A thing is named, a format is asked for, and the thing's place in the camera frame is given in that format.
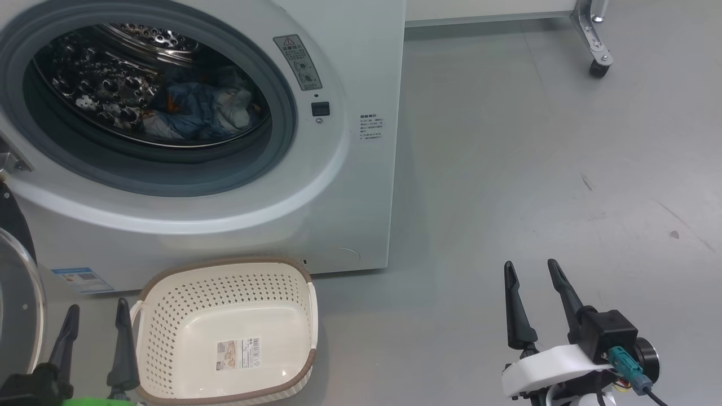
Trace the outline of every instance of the laundry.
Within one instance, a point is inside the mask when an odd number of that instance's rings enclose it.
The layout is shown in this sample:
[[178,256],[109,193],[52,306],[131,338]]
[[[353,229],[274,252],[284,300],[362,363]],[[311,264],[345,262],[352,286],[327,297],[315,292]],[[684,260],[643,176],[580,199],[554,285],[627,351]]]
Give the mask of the laundry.
[[231,66],[209,73],[168,69],[143,112],[145,134],[162,139],[224,140],[259,120],[249,82]]

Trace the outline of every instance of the blue and white sticker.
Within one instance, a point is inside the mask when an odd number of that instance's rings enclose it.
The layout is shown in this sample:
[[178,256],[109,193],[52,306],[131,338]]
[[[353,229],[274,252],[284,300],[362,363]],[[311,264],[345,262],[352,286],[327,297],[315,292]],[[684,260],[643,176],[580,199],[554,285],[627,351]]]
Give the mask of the blue and white sticker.
[[51,271],[83,295],[116,291],[90,268],[51,269]]

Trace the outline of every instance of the washing machine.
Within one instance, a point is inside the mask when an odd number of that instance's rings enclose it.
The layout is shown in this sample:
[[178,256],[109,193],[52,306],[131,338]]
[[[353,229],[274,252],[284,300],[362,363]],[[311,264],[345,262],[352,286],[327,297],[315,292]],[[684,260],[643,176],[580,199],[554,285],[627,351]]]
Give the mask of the washing machine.
[[0,3],[0,176],[81,293],[388,261],[404,0]]

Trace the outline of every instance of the basket rim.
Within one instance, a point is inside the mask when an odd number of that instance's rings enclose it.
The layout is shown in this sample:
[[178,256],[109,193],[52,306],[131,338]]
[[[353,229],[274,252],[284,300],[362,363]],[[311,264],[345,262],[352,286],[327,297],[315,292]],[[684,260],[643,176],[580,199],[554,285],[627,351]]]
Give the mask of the basket rim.
[[[148,282],[148,285],[143,288],[143,290],[140,292],[139,300],[145,301],[148,297],[148,294],[151,290],[157,285],[161,280],[165,279],[166,277],[169,277],[171,275],[179,274],[182,272],[187,271],[194,271],[202,268],[209,268],[209,267],[218,267],[222,265],[234,265],[234,264],[260,264],[264,262],[271,262],[276,264],[286,264],[290,265],[291,267],[294,267],[302,276],[303,279],[307,283],[313,283],[313,280],[311,279],[311,275],[308,273],[306,269],[303,268],[300,264],[297,262],[291,261],[289,259],[281,258],[281,257],[274,257],[274,256],[237,256],[232,258],[224,258],[224,259],[215,259],[212,261],[205,261],[205,262],[199,262],[192,265],[185,265],[182,267],[176,267],[168,269],[164,272],[159,273],[158,275],[154,276],[150,282]],[[259,389],[252,392],[244,392],[240,394],[230,394],[226,396],[216,396],[216,397],[190,397],[190,398],[177,398],[177,397],[157,397],[150,393],[148,393],[144,388],[143,384],[141,383],[136,388],[136,393],[140,395],[143,399],[154,403],[156,405],[181,405],[181,406],[187,406],[187,405],[214,405],[218,403],[229,403],[229,402],[239,402],[242,400],[249,400],[249,399],[255,399],[257,397],[264,397],[269,396],[272,394],[277,394],[280,392],[285,392],[288,389],[293,388],[296,386],[304,376],[308,374],[308,372],[311,370],[311,367],[313,366],[313,359],[316,357],[316,349],[311,348],[311,350],[308,352],[308,358],[306,359],[306,363],[303,365],[303,368],[301,368],[301,371],[299,371],[296,376],[292,377],[289,381],[272,386],[270,388],[265,389]]]

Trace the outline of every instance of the laundry basket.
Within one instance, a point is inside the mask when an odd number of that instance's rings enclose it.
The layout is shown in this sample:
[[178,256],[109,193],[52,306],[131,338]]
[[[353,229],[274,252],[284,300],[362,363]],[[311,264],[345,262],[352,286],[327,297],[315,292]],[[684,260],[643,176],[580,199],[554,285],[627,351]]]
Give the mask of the laundry basket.
[[257,405],[299,392],[318,339],[310,275],[284,259],[236,259],[155,277],[140,317],[137,391],[151,405]]

